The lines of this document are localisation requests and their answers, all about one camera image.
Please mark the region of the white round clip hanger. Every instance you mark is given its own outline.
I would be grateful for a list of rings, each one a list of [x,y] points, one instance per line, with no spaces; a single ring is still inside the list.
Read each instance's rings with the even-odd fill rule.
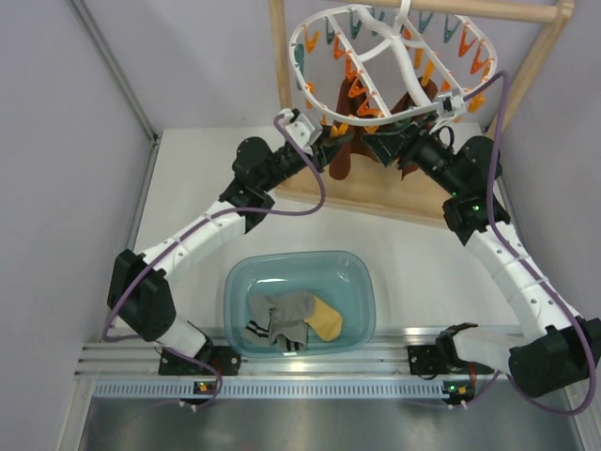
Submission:
[[[455,88],[464,92],[464,115],[475,114],[498,68],[494,45],[470,18],[412,11],[406,1],[319,11],[291,33],[288,54],[311,116],[369,133],[409,117],[438,119],[436,97]]]

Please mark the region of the yellow sock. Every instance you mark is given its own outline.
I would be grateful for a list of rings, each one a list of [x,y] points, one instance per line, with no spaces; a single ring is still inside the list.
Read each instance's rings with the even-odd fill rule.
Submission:
[[[313,313],[304,322],[325,342],[331,342],[341,333],[344,324],[342,315],[320,298],[314,297]]]
[[[349,126],[346,123],[336,125],[335,123],[322,126],[322,137],[324,139],[343,139],[347,137]]]

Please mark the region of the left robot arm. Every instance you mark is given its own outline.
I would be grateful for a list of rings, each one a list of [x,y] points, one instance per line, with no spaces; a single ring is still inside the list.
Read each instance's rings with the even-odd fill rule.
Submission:
[[[115,260],[107,305],[146,342],[167,348],[192,373],[212,361],[212,341],[177,313],[172,286],[223,244],[249,233],[274,213],[270,191],[308,168],[316,177],[349,141],[325,127],[307,140],[296,127],[284,130],[285,142],[272,150],[252,136],[236,150],[234,178],[208,211],[174,236],[136,254],[130,249]]]

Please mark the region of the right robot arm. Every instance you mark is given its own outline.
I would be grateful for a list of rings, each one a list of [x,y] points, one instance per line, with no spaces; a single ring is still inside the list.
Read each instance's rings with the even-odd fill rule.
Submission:
[[[487,366],[530,398],[590,380],[600,361],[600,321],[569,306],[521,244],[491,188],[502,172],[492,140],[476,135],[454,149],[423,118],[362,141],[381,163],[415,165],[449,194],[442,205],[447,227],[489,273],[521,327],[515,337],[474,323],[450,326],[436,339],[440,365],[454,373]]]

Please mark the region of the wooden hanging rack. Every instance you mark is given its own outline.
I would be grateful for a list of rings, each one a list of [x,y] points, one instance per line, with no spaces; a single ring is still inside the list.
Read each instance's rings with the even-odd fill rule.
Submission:
[[[292,34],[288,34],[285,29],[284,2],[271,1],[270,28],[280,103],[283,107],[291,106],[291,85],[296,83],[308,106],[320,113],[324,122],[333,119],[340,122],[344,129],[363,126],[367,132],[374,132],[384,119],[394,117],[390,108],[378,100],[380,115],[376,118],[345,117],[334,112],[315,97],[302,71],[303,60],[296,56],[297,48],[310,54],[320,40],[325,40],[334,58],[350,59],[352,75],[361,79],[369,95],[374,95],[378,91],[365,69],[365,63],[387,49],[394,50],[404,44],[407,49],[397,57],[401,74],[408,84],[409,96],[418,104],[417,111],[425,113],[429,106],[425,102],[426,97],[417,92],[418,70],[427,81],[431,81],[433,74],[438,72],[441,76],[441,92],[457,88],[459,83],[453,72],[442,64],[426,38],[429,22],[423,19],[412,21],[411,11],[454,16],[455,26],[446,26],[441,37],[444,42],[450,42],[456,33],[461,34],[457,55],[464,57],[468,52],[474,52],[476,56],[470,73],[480,74],[484,82],[491,80],[497,70],[498,57],[490,39],[476,26],[474,18],[538,23],[540,32],[512,82],[506,109],[504,113],[496,114],[491,123],[493,129],[504,130],[543,68],[571,19],[574,8],[572,1],[557,1],[552,5],[501,1],[361,1],[358,4],[343,1],[337,8],[311,16]],[[302,172],[285,182],[276,192],[290,200],[308,202],[323,199],[333,208],[441,226],[441,204],[447,195],[424,173],[404,176],[366,156],[351,157],[349,160],[350,172],[343,180],[325,177],[324,183],[318,185],[310,183],[308,174]]]

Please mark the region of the teal plastic tub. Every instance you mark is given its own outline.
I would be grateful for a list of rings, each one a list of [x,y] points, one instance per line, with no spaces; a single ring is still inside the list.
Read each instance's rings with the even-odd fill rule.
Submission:
[[[248,257],[225,280],[225,336],[244,357],[357,350],[372,337],[376,318],[367,266],[347,251]]]

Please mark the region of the grey striped sock left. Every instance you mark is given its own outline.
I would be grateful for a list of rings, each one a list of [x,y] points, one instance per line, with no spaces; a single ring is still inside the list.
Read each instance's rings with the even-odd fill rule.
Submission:
[[[260,348],[269,348],[273,342],[270,335],[271,314],[280,308],[277,296],[253,295],[249,302],[250,320],[243,331],[244,338]]]

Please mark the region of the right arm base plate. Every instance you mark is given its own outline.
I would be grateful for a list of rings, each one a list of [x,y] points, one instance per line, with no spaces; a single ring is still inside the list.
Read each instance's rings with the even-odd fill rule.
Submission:
[[[469,375],[467,366],[451,366],[440,355],[435,345],[407,346],[410,374],[426,379],[434,379],[440,375]]]

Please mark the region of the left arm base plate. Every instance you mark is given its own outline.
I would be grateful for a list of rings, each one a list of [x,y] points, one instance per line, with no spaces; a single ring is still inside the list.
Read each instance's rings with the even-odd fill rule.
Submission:
[[[160,356],[158,373],[161,376],[212,375],[204,366],[193,363],[191,358],[176,356],[170,350],[161,350]],[[228,346],[213,345],[194,360],[211,366],[221,376],[237,376],[241,365],[240,355]]]

